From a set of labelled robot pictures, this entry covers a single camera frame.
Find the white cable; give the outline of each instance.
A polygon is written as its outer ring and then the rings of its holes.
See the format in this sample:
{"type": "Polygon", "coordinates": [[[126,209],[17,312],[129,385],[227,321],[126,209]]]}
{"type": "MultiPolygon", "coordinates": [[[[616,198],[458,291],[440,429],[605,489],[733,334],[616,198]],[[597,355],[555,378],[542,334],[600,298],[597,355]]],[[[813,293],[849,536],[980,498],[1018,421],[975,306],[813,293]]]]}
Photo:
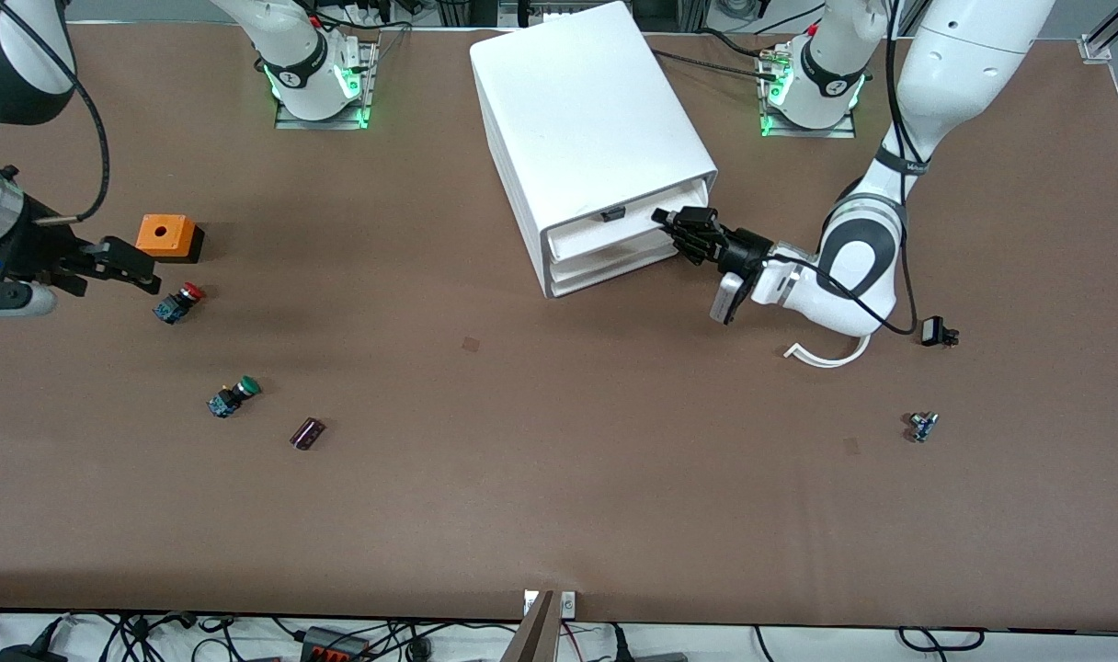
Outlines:
{"type": "Polygon", "coordinates": [[[803,344],[795,343],[784,352],[784,358],[795,357],[804,361],[804,363],[813,366],[813,368],[841,368],[843,365],[852,363],[856,360],[859,356],[865,353],[865,348],[870,347],[870,339],[873,335],[862,335],[856,342],[856,348],[853,353],[845,358],[821,358],[815,353],[804,349],[803,344]]]}

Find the capacitor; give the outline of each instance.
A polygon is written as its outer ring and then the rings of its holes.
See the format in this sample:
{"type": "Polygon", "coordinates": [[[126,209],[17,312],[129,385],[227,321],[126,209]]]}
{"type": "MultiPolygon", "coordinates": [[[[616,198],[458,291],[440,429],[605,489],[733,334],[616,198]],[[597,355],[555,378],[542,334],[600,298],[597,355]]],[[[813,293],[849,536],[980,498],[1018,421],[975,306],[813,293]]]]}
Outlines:
{"type": "Polygon", "coordinates": [[[215,394],[215,397],[207,401],[207,409],[211,412],[211,416],[227,418],[233,412],[240,409],[240,404],[260,393],[260,385],[245,375],[234,386],[225,386],[219,394],[215,394]]]}
{"type": "Polygon", "coordinates": [[[154,315],[165,323],[177,323],[202,297],[203,290],[184,282],[178,294],[168,294],[168,297],[154,306],[154,315]]]}
{"type": "Polygon", "coordinates": [[[310,450],[314,442],[319,439],[319,435],[326,431],[326,425],[324,425],[320,419],[307,418],[302,427],[297,428],[297,432],[293,434],[290,438],[290,443],[293,447],[297,450],[310,450]]]}

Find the power strip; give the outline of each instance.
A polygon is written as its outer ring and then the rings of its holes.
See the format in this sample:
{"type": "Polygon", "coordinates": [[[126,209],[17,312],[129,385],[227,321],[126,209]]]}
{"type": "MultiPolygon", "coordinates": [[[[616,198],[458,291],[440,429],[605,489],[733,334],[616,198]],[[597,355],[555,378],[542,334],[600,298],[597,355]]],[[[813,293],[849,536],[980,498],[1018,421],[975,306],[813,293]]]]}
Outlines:
{"type": "Polygon", "coordinates": [[[361,637],[309,628],[302,640],[302,662],[348,662],[361,659],[369,647],[370,642],[361,637]]]}

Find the purple capacitor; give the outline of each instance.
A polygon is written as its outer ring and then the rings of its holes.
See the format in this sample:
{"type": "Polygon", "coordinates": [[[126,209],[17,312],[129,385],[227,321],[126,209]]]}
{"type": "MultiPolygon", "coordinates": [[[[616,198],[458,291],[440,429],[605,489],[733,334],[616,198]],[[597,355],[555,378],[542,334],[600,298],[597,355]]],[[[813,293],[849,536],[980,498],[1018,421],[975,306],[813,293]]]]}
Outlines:
{"type": "Polygon", "coordinates": [[[319,439],[319,435],[323,433],[324,428],[326,428],[326,425],[324,425],[320,419],[307,418],[306,422],[302,424],[302,427],[299,427],[297,432],[293,434],[293,438],[290,439],[290,443],[297,450],[310,450],[310,447],[314,445],[314,441],[319,439]]]}

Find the black connector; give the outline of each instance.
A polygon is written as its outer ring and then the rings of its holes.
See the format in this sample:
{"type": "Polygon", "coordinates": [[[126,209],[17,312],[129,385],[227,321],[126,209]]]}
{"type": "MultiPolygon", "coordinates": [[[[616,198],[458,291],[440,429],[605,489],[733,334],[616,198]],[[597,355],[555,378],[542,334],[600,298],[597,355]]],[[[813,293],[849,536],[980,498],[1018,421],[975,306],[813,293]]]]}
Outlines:
{"type": "Polygon", "coordinates": [[[934,348],[936,344],[946,344],[954,348],[959,343],[959,331],[947,329],[942,323],[942,318],[935,315],[923,320],[923,342],[925,348],[934,348]]]}

